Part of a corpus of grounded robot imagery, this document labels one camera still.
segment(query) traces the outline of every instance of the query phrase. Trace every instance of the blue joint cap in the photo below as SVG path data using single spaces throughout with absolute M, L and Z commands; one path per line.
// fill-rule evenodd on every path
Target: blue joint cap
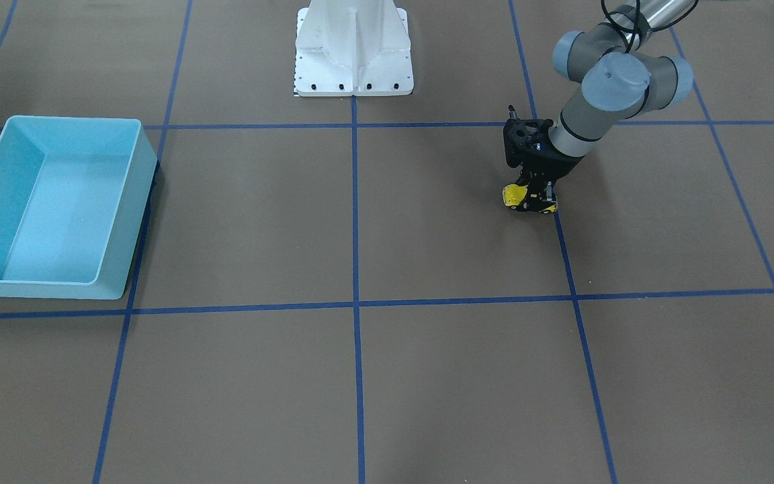
M 673 93 L 673 99 L 667 104 L 673 106 L 689 95 L 691 86 L 695 83 L 695 73 L 691 70 L 691 64 L 688 60 L 676 55 L 666 57 L 673 62 L 673 67 L 677 70 L 677 90 Z
M 573 30 L 563 34 L 563 37 L 561 37 L 560 40 L 557 40 L 554 51 L 551 52 L 551 64 L 554 65 L 554 70 L 566 79 L 569 79 L 569 72 L 567 69 L 569 52 L 572 51 L 572 43 L 574 43 L 575 38 L 581 34 L 584 33 L 580 30 Z
M 634 55 L 609 52 L 587 71 L 581 94 L 597 110 L 622 111 L 641 100 L 650 77 L 650 71 Z

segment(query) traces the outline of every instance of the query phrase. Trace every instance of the light blue plastic container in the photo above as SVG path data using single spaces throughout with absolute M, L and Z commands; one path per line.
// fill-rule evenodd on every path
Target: light blue plastic container
M 119 299 L 156 165 L 138 120 L 10 118 L 0 296 Z

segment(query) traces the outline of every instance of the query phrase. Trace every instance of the white bracket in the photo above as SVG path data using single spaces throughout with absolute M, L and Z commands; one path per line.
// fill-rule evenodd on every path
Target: white bracket
M 393 0 L 312 0 L 298 12 L 294 92 L 408 95 L 408 13 Z

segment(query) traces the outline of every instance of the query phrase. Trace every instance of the gray floor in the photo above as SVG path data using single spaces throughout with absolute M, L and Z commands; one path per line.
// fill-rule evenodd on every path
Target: gray floor
M 0 299 L 0 482 L 774 482 L 774 0 L 653 37 L 697 89 L 557 217 L 498 123 L 598 4 L 400 0 L 415 92 L 356 100 L 292 96 L 304 6 L 0 0 L 0 129 L 162 159 L 124 298 Z

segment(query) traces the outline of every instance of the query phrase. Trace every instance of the gray robot arm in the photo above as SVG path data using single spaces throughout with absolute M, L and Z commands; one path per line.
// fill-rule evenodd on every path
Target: gray robot arm
M 504 189 L 509 208 L 556 211 L 556 180 L 568 174 L 618 120 L 662 110 L 688 95 L 693 74 L 684 58 L 654 58 L 634 51 L 695 5 L 695 0 L 630 0 L 589 33 L 561 37 L 552 64 L 580 87 L 556 122 L 520 120 L 510 107 L 504 125 L 507 165 L 521 166 L 522 174 Z

